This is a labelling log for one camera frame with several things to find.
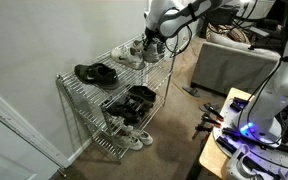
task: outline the black shoe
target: black shoe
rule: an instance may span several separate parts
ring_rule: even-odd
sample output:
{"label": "black shoe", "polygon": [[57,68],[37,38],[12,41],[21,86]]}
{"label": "black shoe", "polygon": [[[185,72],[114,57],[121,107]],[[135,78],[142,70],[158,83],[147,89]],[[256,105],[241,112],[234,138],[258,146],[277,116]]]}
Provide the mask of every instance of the black shoe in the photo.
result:
{"label": "black shoe", "polygon": [[112,116],[123,117],[125,125],[136,124],[141,120],[139,113],[131,106],[119,102],[112,103],[106,111]]}
{"label": "black shoe", "polygon": [[76,77],[85,84],[96,84],[103,89],[116,89],[119,86],[115,69],[111,69],[102,63],[90,66],[77,65],[74,68]]}
{"label": "black shoe", "polygon": [[154,103],[156,99],[156,93],[146,86],[133,86],[128,92],[131,97],[139,97],[148,103]]}

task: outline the white wall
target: white wall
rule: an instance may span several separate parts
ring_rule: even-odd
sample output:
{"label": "white wall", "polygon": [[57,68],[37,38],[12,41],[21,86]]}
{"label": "white wall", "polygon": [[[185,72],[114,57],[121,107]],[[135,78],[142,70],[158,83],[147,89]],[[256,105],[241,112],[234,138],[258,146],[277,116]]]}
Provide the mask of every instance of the white wall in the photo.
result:
{"label": "white wall", "polygon": [[142,33],[146,8],[146,0],[0,0],[0,95],[69,158],[80,142],[56,75]]}

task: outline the baseboard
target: baseboard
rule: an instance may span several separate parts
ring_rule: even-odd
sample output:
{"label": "baseboard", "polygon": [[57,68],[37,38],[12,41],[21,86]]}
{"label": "baseboard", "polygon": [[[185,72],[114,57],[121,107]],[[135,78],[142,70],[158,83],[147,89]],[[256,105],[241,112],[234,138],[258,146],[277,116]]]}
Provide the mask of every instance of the baseboard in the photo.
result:
{"label": "baseboard", "polygon": [[83,146],[81,146],[80,148],[78,148],[74,154],[72,154],[72,156],[70,158],[68,158],[68,161],[70,164],[72,164],[75,159],[82,154],[82,152],[84,151],[84,149],[86,149],[90,144],[92,143],[92,139],[89,138],[88,140],[85,141],[85,143],[83,144]]}

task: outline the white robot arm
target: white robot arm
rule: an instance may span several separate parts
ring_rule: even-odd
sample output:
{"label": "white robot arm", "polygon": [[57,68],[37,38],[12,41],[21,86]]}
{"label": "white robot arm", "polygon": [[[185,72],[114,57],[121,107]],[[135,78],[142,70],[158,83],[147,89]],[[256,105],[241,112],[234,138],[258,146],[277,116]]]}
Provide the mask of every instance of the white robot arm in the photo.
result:
{"label": "white robot arm", "polygon": [[[174,37],[183,27],[230,1],[196,0],[184,7],[177,0],[153,0],[146,18],[144,49],[153,38],[163,41]],[[236,128],[248,126],[240,130],[245,137],[273,147],[279,146],[282,135],[274,117],[288,105],[288,42],[282,60],[246,109],[234,118]]]}

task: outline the beige carpet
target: beige carpet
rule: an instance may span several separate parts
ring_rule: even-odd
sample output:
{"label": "beige carpet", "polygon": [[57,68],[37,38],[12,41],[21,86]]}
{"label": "beige carpet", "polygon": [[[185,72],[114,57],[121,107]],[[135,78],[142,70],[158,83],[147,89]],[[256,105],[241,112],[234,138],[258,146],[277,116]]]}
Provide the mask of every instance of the beige carpet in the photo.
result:
{"label": "beige carpet", "polygon": [[[112,162],[90,146],[67,170],[75,169],[79,176],[67,173],[67,179],[185,179],[204,134],[192,140],[194,127],[202,115],[198,107],[206,102],[222,106],[225,100],[203,90],[199,90],[201,97],[193,98],[181,90],[182,86],[190,85],[202,42],[194,37],[187,50],[176,59],[166,104],[145,129],[154,138],[154,143],[140,151],[129,150],[121,164]],[[211,178],[207,173],[202,176],[199,179]]]}

